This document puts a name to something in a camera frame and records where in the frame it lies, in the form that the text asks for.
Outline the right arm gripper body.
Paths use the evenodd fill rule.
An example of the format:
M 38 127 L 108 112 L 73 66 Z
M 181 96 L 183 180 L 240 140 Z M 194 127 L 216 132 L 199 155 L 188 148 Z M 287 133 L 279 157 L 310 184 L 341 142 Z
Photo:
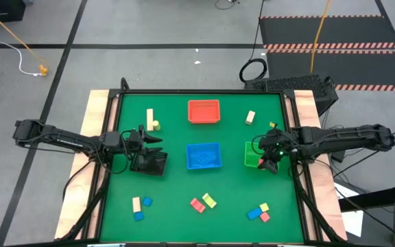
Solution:
M 269 130 L 259 141 L 259 149 L 269 152 L 269 159 L 263 161 L 280 161 L 290 149 L 290 138 L 281 130 Z

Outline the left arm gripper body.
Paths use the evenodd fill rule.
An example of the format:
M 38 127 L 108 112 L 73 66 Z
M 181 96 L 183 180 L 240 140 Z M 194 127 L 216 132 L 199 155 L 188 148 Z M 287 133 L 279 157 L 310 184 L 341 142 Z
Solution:
M 128 149 L 131 152 L 142 152 L 144 150 L 145 128 L 139 125 L 137 129 L 130 131 L 128 137 Z

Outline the long blue block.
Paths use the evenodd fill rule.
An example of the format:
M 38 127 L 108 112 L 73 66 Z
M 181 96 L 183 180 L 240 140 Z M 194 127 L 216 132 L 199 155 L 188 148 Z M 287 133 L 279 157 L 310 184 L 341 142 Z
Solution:
M 255 209 L 249 211 L 249 212 L 247 213 L 247 217 L 248 217 L 249 220 L 253 220 L 253 219 L 259 217 L 262 213 L 263 213 L 263 212 L 262 212 L 261 208 L 260 208 L 260 207 L 257 207 L 257 208 L 255 208 Z

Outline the yellow arch block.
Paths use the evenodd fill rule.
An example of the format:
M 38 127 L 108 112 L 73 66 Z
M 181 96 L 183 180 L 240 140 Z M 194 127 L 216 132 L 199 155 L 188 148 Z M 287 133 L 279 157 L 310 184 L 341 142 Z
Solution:
M 216 201 L 208 194 L 204 194 L 202 196 L 203 201 L 210 207 L 210 208 L 214 208 L 216 206 Z

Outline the red arch block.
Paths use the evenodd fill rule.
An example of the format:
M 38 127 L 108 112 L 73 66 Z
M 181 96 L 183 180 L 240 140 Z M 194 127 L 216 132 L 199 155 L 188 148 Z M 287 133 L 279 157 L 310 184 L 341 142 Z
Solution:
M 190 202 L 190 205 L 199 213 L 202 213 L 206 207 L 197 199 L 193 198 Z

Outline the green plastic basket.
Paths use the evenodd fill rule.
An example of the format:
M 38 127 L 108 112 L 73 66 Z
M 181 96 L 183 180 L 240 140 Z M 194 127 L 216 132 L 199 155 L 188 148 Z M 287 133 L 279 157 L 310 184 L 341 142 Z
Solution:
M 247 142 L 245 146 L 244 154 L 244 165 L 246 167 L 257 168 L 259 159 L 261 158 L 263 151 L 259 149 L 259 143 Z M 278 166 L 280 161 L 263 161 L 264 163 L 275 163 Z

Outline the black plastic basket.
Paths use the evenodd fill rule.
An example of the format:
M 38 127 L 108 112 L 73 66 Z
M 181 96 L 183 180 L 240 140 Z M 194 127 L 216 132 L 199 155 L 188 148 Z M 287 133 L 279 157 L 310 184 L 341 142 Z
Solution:
M 151 176 L 163 176 L 168 154 L 156 152 L 148 155 L 136 154 L 130 164 L 130 171 Z

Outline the blue plastic basket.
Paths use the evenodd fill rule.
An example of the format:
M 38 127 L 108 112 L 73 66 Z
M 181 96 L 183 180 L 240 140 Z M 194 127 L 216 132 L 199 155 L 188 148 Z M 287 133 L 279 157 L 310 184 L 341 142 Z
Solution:
M 219 143 L 199 143 L 187 146 L 187 169 L 212 169 L 222 166 Z

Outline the red plastic basket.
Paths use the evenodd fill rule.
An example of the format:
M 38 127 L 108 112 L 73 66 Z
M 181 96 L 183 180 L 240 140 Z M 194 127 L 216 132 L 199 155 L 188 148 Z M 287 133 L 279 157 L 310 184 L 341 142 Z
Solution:
M 220 119 L 218 99 L 188 101 L 188 120 L 192 124 L 216 124 Z

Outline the black perforated computer case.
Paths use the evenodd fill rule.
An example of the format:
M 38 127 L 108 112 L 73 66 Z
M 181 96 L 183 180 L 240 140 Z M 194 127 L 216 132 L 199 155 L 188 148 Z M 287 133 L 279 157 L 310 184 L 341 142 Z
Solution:
M 339 99 L 332 77 L 321 73 L 288 78 L 261 78 L 248 80 L 244 84 L 244 89 L 256 91 L 312 91 L 319 116 Z

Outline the white paper sheet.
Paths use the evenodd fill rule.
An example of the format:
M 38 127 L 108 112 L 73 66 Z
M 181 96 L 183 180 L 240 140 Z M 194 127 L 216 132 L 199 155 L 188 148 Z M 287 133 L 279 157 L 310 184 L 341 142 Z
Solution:
M 358 196 L 356 191 L 346 188 L 338 183 L 335 183 L 335 190 L 337 197 L 343 199 L 344 197 Z M 344 228 L 347 233 L 354 236 L 361 237 L 362 224 L 363 224 L 363 211 L 342 211 L 342 217 L 344 221 Z

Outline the black beam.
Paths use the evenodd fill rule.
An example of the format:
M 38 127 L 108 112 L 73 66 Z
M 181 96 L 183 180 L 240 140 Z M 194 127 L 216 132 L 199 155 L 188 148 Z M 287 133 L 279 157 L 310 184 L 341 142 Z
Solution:
M 390 206 L 394 203 L 395 187 L 339 199 L 339 207 L 342 212 L 356 211 L 358 210 L 357 206 L 363 209 L 371 209 Z

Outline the black hazard-striped floor mat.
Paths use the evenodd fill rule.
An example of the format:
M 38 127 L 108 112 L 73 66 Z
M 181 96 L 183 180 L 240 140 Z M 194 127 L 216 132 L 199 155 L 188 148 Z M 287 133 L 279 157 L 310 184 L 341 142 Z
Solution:
M 329 75 L 341 91 L 395 91 L 395 33 L 381 15 L 263 16 L 269 73 Z

